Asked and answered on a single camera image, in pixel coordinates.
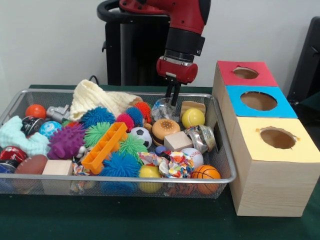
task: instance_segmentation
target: red square top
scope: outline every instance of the red square top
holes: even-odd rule
[[[264,62],[218,61],[217,64],[225,85],[278,86]]]

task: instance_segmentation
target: wire mesh basket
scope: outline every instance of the wire mesh basket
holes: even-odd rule
[[[164,93],[129,92],[153,105]],[[23,118],[28,106],[41,104],[64,107],[71,105],[73,90],[27,89],[14,97],[0,124],[14,116]],[[63,176],[0,173],[0,194],[32,195],[84,195],[84,196],[131,196],[131,197],[219,197],[226,185],[236,178],[236,168],[218,102],[209,94],[181,93],[173,119],[179,122],[181,104],[184,101],[203,103],[206,106],[205,125],[213,129],[216,147],[203,155],[204,164],[215,167],[221,179],[182,178],[134,178],[106,176]],[[199,191],[209,189],[209,194]]]

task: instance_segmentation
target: green table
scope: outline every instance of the green table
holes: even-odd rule
[[[73,89],[74,86],[32,86]],[[104,86],[105,90],[120,90]],[[134,91],[134,87],[122,87]],[[165,88],[139,88],[163,92]],[[211,88],[188,87],[189,93]],[[320,239],[320,185],[301,218],[239,217],[227,186],[217,200],[0,195],[1,239]]]

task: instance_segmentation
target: orange plastic tray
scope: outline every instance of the orange plastic tray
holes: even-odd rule
[[[93,174],[101,173],[103,161],[109,159],[112,152],[120,148],[120,142],[127,139],[127,126],[123,122],[115,122],[82,161],[82,165]]]

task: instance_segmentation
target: cream knit fabric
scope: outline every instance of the cream knit fabric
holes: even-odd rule
[[[70,120],[78,121],[89,110],[98,106],[107,108],[117,118],[130,105],[141,102],[139,96],[125,92],[105,92],[92,81],[82,80],[73,93]]]

